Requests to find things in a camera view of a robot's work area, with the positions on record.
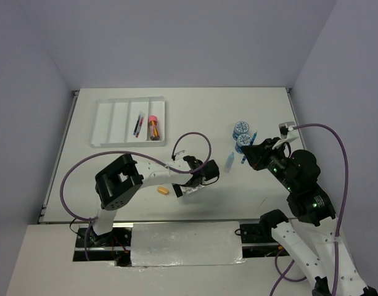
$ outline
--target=marker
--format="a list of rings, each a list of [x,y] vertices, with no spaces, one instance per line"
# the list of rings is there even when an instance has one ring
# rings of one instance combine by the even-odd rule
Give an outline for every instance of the marker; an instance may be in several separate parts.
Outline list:
[[[249,146],[253,145],[253,143],[255,142],[256,137],[257,137],[257,131],[255,131],[255,133],[253,134],[253,137],[252,137],[252,140],[250,141],[250,145]],[[246,160],[246,156],[244,156],[240,162],[241,163],[245,163],[245,160]]]
[[[141,121],[141,113],[142,113],[142,112],[139,112],[139,114],[138,114],[137,123],[135,124],[135,129],[134,129],[134,136],[137,135],[138,124],[139,124],[139,122]]]
[[[139,136],[139,132],[141,131],[142,124],[144,123],[144,118],[145,118],[145,116],[142,116],[141,121],[139,122],[137,134],[135,135],[136,138],[138,138],[138,136]]]

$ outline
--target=white wall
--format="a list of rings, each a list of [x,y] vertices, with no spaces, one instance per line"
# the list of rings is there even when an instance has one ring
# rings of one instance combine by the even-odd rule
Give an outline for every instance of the white wall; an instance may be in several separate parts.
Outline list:
[[[340,134],[350,161],[343,228],[358,271],[378,290],[378,0],[338,0],[293,87],[301,123]],[[322,184],[339,208],[343,160],[326,131],[305,132]]]
[[[71,104],[15,0],[0,0],[0,295],[43,204]]]
[[[335,0],[19,0],[71,88],[292,86]]]

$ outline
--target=white foam block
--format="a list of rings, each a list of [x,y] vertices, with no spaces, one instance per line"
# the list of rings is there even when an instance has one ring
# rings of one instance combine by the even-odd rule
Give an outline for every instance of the white foam block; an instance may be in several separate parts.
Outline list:
[[[134,224],[133,266],[231,265],[244,262],[239,223]]]

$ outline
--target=red wire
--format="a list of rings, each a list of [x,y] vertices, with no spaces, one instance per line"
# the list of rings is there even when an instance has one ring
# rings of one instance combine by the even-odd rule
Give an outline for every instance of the red wire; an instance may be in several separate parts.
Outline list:
[[[115,259],[115,251],[113,251],[113,238],[112,238],[112,258]]]
[[[117,243],[120,245],[120,247],[123,248],[123,250],[125,251],[125,253],[128,253],[128,251],[126,250],[125,246],[122,245],[122,244],[118,241],[118,239],[116,238],[116,236],[114,236],[114,238],[115,238],[115,240],[117,241]]]

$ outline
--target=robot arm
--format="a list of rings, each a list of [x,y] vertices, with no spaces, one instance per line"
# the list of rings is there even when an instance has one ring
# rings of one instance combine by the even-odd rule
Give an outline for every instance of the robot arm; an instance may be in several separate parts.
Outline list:
[[[337,219],[329,196],[317,184],[320,168],[315,156],[296,150],[285,156],[285,145],[298,137],[292,127],[285,128],[285,139],[266,139],[260,145],[244,146],[242,151],[249,165],[257,171],[267,169],[290,192],[287,202],[300,226],[310,235],[318,256],[301,240],[286,216],[279,210],[260,219],[264,232],[289,252],[308,278],[313,295],[331,295],[335,268],[334,242],[339,243],[338,296],[378,295],[367,287],[353,264],[345,242],[335,238]]]
[[[167,162],[166,167],[151,162],[136,162],[130,154],[123,154],[96,175],[96,191],[100,197],[97,221],[93,225],[94,235],[101,236],[112,231],[117,210],[124,207],[138,190],[162,184],[172,184],[176,195],[182,196],[182,187],[198,187],[204,181],[219,177],[219,168],[210,160],[194,174],[171,171],[191,171],[202,162],[193,156],[178,154],[179,159]]]

